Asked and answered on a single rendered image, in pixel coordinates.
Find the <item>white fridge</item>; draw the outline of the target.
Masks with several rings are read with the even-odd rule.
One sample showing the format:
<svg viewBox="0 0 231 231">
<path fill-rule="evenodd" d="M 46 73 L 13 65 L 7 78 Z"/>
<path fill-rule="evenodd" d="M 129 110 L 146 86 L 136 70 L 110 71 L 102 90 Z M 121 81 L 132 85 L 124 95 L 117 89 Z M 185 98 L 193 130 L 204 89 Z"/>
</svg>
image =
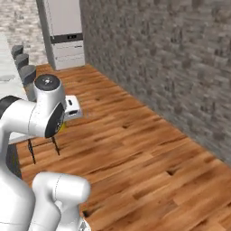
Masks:
<svg viewBox="0 0 231 231">
<path fill-rule="evenodd" d="M 36 0 L 49 64 L 55 70 L 85 65 L 79 0 Z"/>
</svg>

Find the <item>white marble dining counter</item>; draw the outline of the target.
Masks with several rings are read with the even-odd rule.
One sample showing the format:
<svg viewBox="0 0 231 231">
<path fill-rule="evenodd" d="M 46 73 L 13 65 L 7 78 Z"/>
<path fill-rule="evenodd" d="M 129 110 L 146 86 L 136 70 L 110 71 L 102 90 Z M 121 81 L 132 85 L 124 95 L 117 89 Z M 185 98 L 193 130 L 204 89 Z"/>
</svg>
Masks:
<svg viewBox="0 0 231 231">
<path fill-rule="evenodd" d="M 31 138 L 29 122 L 35 107 L 23 89 L 6 36 L 0 32 L 0 164 L 22 177 L 15 145 Z"/>
</svg>

